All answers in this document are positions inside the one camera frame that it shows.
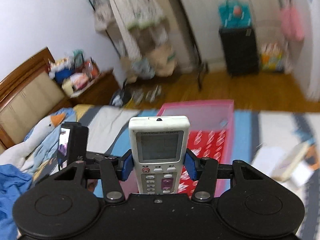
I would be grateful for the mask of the pink cardboard box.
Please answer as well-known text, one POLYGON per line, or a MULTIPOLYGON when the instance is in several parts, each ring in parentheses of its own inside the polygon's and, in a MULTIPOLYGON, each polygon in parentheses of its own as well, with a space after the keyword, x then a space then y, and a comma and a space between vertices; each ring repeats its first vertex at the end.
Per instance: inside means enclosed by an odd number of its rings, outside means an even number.
POLYGON ((198 158, 228 161, 232 150, 234 104, 230 100, 164 104, 156 116, 129 120, 136 178, 135 193, 186 193, 197 185, 184 165, 191 150, 198 158))

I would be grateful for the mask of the white universal AC remote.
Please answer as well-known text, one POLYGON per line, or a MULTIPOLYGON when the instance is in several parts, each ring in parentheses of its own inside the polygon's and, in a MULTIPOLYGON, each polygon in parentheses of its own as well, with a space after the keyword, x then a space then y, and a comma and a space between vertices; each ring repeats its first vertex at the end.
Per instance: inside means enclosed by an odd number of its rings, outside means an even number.
POLYGON ((178 192, 190 122, 186 116, 129 120, 131 151, 140 194, 178 192))

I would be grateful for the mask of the red glasses-print bag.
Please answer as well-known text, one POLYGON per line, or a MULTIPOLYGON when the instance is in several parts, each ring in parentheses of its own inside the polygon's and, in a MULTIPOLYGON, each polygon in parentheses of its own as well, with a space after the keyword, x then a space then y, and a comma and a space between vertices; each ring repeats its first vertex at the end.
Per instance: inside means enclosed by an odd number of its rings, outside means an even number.
POLYGON ((194 162, 190 155, 186 155, 186 165, 182 169, 178 193, 192 196, 204 169, 206 159, 215 159, 220 164, 229 162, 229 139, 229 133, 225 129, 219 131, 199 130, 189 133, 187 148, 199 160, 194 162))

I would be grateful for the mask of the black bag on floor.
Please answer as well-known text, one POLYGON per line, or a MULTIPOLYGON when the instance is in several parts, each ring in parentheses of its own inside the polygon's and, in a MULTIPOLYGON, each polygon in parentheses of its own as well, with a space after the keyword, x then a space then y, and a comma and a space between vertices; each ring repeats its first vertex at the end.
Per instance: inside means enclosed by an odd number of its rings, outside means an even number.
POLYGON ((109 102, 110 106, 125 107, 131 100, 132 94, 129 88, 126 87, 127 80, 123 82, 122 88, 117 90, 109 102))

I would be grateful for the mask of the grey white sneaker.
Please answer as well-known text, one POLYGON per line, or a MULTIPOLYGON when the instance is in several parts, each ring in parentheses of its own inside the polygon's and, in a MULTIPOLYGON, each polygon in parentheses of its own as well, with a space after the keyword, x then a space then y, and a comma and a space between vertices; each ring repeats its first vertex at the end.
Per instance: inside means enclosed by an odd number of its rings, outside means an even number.
POLYGON ((136 89, 132 91, 132 98, 136 106, 138 106, 144 99, 144 91, 142 89, 136 89))
POLYGON ((157 85, 153 90, 150 90, 147 92, 145 96, 145 100, 150 103, 155 102, 156 99, 161 96, 161 93, 162 93, 162 87, 161 85, 157 85))

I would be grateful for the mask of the wooden nightstand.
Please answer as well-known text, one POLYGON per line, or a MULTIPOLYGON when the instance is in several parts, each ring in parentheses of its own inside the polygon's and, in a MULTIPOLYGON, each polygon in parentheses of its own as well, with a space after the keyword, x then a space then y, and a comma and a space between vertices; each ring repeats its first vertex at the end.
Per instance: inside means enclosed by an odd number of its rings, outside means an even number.
POLYGON ((102 72, 99 77, 83 90, 74 93, 69 101, 73 106, 78 104, 103 106, 108 105, 113 94, 120 88, 113 70, 102 72))

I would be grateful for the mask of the white goose plush toy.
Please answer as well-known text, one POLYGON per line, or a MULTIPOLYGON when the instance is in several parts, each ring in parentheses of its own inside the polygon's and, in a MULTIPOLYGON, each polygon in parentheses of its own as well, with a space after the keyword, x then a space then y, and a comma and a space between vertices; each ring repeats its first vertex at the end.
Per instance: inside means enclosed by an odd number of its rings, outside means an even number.
POLYGON ((14 145, 1 154, 1 165, 11 164, 20 169, 27 156, 65 119, 66 114, 50 115, 38 122, 26 141, 14 145))

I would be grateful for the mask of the blue clothing on bed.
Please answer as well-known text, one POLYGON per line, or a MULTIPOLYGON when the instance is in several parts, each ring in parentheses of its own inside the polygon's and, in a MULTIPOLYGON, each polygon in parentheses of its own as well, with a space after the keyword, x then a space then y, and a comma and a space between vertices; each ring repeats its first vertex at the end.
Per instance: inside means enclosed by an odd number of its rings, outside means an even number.
POLYGON ((28 191, 32 180, 31 175, 14 165, 1 165, 1 239, 17 239, 18 229, 12 208, 16 200, 28 191))

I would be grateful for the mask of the white printed plastic bag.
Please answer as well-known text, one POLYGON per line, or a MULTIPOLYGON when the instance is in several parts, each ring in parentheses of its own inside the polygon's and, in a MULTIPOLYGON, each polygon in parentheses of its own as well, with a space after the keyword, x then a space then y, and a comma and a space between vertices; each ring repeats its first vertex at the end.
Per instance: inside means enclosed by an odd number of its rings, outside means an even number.
POLYGON ((147 58, 135 61, 131 64, 133 72, 141 79, 149 80, 155 76, 155 70, 147 58))

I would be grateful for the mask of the wooden bed headboard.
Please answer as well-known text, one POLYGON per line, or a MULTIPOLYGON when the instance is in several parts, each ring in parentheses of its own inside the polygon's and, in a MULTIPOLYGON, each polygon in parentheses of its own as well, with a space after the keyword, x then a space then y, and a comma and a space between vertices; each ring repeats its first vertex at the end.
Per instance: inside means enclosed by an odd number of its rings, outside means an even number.
POLYGON ((1 81, 1 152, 22 142, 48 114, 72 107, 69 97, 47 74, 53 60, 44 48, 1 81))

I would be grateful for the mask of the brown paper bag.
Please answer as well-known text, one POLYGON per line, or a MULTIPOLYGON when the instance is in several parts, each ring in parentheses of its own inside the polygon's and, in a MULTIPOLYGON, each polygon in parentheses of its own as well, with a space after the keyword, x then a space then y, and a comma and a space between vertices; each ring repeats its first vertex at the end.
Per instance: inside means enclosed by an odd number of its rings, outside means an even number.
POLYGON ((163 44, 146 55, 157 77, 169 77, 173 74, 178 62, 176 53, 168 43, 163 44))

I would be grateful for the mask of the black hard-shell suitcase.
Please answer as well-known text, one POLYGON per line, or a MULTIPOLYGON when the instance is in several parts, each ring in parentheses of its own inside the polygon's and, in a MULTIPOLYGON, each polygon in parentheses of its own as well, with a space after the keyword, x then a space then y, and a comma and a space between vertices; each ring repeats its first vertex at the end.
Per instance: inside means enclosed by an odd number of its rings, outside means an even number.
POLYGON ((227 73, 244 76, 259 73, 259 56, 252 27, 220 27, 219 35, 225 56, 227 73))

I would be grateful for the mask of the colourful cartoon gift bag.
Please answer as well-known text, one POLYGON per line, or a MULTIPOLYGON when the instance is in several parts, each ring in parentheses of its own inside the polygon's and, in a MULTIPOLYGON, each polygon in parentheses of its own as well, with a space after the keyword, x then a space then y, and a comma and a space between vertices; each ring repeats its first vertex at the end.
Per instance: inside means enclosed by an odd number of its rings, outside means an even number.
POLYGON ((278 43, 265 43, 261 46, 260 69, 266 72, 284 72, 283 50, 278 43))

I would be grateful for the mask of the black metal clothes rack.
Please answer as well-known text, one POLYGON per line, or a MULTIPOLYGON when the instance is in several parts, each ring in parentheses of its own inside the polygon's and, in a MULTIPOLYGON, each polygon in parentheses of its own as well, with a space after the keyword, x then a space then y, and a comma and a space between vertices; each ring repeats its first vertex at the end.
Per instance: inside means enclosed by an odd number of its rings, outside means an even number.
POLYGON ((181 0, 88 1, 94 11, 95 30, 110 39, 127 83, 141 79, 131 64, 166 43, 176 53, 174 72, 201 74, 208 69, 199 55, 181 0))

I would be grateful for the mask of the teal bag on suitcase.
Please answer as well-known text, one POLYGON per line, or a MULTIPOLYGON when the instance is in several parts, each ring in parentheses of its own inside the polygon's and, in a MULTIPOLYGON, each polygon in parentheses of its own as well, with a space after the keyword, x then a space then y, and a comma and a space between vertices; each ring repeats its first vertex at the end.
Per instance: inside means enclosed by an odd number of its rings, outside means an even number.
POLYGON ((248 2, 242 0, 224 0, 219 7, 221 24, 224 28, 247 28, 252 25, 248 2))

